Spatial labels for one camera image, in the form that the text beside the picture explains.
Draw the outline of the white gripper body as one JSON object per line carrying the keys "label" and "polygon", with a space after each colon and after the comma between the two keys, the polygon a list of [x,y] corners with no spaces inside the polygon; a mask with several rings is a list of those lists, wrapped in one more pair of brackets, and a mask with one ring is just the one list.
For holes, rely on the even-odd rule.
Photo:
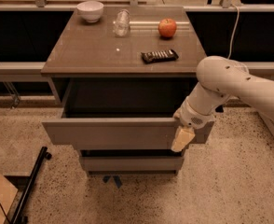
{"label": "white gripper body", "polygon": [[173,116],[178,119],[183,126],[192,127],[193,129],[201,129],[208,122],[214,121],[213,114],[200,114],[189,104],[188,98],[185,98]]}

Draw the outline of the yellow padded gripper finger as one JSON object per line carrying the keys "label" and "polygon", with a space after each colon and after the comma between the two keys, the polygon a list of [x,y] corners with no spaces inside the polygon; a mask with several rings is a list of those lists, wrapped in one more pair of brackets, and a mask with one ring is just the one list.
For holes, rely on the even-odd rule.
{"label": "yellow padded gripper finger", "polygon": [[181,152],[195,137],[195,131],[192,127],[179,126],[176,130],[171,144],[173,152]]}

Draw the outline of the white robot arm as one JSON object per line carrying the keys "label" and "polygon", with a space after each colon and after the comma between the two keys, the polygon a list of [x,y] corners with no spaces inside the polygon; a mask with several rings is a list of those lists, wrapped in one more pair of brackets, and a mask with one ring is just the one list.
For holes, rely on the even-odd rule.
{"label": "white robot arm", "polygon": [[180,125],[171,144],[182,151],[195,137],[195,130],[213,120],[215,108],[231,96],[255,108],[274,122],[274,81],[249,73],[244,63],[220,56],[210,56],[197,66],[198,83],[175,111]]}

